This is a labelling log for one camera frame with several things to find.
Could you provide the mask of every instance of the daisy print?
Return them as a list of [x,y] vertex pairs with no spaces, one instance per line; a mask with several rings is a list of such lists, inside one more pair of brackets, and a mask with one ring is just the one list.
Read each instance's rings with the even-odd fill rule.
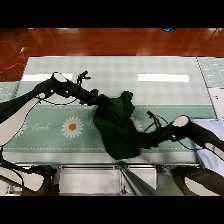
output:
[[135,128],[138,131],[142,131],[142,125],[141,125],[140,121],[134,117],[131,117],[131,120],[133,121]]
[[78,117],[69,117],[66,119],[65,122],[63,122],[62,125],[62,131],[64,132],[63,135],[66,136],[66,138],[75,138],[76,136],[79,136],[82,134],[83,130],[83,122]]
[[23,123],[23,126],[19,129],[19,131],[16,133],[15,138],[19,137],[20,135],[23,134],[23,132],[26,130],[27,128],[27,122],[25,121]]

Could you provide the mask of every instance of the tabletop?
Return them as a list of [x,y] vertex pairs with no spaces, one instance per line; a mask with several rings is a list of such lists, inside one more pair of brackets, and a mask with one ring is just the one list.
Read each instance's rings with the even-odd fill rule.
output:
[[[150,123],[146,114],[151,111],[168,122],[179,115],[191,118],[216,118],[198,58],[159,56],[63,56],[31,57],[28,60],[16,97],[40,83],[43,76],[61,72],[72,81],[87,70],[91,80],[83,81],[83,88],[98,89],[109,97],[133,92],[135,110],[131,116],[137,130]],[[54,103],[68,103],[73,98],[53,95]],[[101,135],[93,124],[96,106],[82,106],[74,102],[54,106],[42,102],[27,116],[22,129],[4,147],[4,157],[19,163],[111,163]],[[76,122],[81,134],[66,135],[62,126]],[[192,142],[183,143],[192,147]],[[157,148],[141,149],[141,155],[127,160],[130,163],[192,164],[195,153],[178,142],[166,141]]]

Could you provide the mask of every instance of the blue object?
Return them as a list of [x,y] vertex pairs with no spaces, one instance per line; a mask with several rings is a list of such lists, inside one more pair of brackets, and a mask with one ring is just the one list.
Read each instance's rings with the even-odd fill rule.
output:
[[166,32],[174,32],[176,31],[176,28],[163,28],[163,30]]

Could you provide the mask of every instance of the wooden floor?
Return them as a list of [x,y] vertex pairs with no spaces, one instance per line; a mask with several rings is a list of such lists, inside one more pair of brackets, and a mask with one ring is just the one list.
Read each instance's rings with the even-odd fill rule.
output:
[[222,28],[177,28],[174,33],[161,28],[0,28],[0,81],[20,80],[30,56],[65,55],[224,57],[224,31]]

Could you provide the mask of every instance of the green fabric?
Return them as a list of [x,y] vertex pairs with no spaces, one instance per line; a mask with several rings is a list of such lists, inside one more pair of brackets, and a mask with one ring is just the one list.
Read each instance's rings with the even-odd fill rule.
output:
[[100,95],[93,122],[102,135],[107,153],[116,160],[140,154],[138,131],[130,119],[135,107],[133,93],[124,91],[118,98]]

